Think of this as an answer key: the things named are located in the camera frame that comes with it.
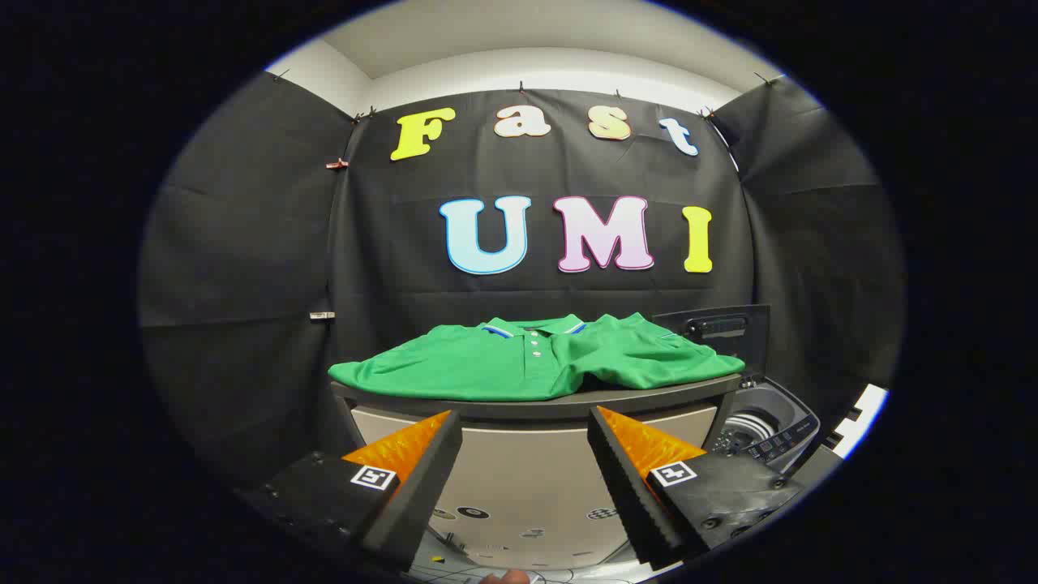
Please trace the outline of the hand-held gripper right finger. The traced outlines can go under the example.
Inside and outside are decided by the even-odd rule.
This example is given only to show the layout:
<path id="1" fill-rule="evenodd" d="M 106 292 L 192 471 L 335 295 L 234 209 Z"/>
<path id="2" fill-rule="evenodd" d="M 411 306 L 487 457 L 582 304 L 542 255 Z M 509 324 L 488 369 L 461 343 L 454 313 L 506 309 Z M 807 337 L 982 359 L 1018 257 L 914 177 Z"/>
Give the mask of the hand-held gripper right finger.
<path id="1" fill-rule="evenodd" d="M 689 563 L 747 539 L 804 489 L 752 456 L 710 453 L 603 406 L 588 441 L 637 560 Z"/>

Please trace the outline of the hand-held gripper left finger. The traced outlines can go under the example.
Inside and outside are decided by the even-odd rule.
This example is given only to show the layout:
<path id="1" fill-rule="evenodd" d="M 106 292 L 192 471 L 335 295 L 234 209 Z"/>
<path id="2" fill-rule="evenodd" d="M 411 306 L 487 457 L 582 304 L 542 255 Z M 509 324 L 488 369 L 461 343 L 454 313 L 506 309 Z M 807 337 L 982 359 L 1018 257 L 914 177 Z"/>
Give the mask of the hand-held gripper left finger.
<path id="1" fill-rule="evenodd" d="M 400 573 L 418 553 L 461 446 L 461 417 L 446 410 L 352 453 L 309 453 L 238 495 L 347 569 Z"/>

